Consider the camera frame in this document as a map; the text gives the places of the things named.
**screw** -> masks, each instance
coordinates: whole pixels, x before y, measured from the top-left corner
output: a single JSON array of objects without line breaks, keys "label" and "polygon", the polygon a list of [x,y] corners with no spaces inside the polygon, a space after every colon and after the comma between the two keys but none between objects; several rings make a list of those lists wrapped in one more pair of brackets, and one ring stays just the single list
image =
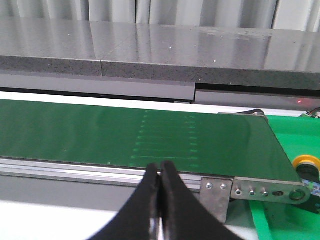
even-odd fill
[{"label": "screw", "polygon": [[240,189],[237,189],[237,190],[235,190],[235,194],[241,195],[241,194],[242,194],[242,191],[241,191]]},{"label": "screw", "polygon": [[211,182],[208,182],[208,183],[205,185],[205,187],[206,187],[207,189],[212,189],[213,185],[212,185]]},{"label": "screw", "polygon": [[227,188],[227,185],[223,183],[223,184],[221,184],[220,188],[221,188],[221,190],[224,190]]}]

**yellow roller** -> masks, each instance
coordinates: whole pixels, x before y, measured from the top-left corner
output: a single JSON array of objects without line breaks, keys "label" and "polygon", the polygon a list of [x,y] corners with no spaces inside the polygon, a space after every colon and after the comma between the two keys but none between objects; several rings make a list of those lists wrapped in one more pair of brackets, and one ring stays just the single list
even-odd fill
[{"label": "yellow roller", "polygon": [[292,163],[296,169],[301,164],[312,164],[320,171],[320,159],[312,155],[301,155],[298,156]]}]

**metal bracket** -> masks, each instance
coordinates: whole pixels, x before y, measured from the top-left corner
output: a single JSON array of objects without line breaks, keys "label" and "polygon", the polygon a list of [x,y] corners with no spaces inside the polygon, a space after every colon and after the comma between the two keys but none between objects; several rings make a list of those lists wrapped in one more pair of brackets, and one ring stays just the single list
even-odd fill
[{"label": "metal bracket", "polygon": [[233,181],[228,178],[202,177],[200,202],[221,223],[227,219]]}]

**white curtain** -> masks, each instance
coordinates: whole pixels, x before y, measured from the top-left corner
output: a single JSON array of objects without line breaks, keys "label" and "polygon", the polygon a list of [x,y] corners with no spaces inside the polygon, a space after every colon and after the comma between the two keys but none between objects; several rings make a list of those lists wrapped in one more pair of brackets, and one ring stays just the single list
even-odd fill
[{"label": "white curtain", "polygon": [[320,30],[320,0],[0,0],[0,16]]}]

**stone countertop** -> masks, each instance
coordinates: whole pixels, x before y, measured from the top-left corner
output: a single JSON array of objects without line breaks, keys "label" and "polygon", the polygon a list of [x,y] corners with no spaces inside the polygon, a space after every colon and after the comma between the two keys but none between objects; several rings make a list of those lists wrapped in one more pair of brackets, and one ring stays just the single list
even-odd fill
[{"label": "stone countertop", "polygon": [[320,90],[320,33],[0,17],[0,70]]}]

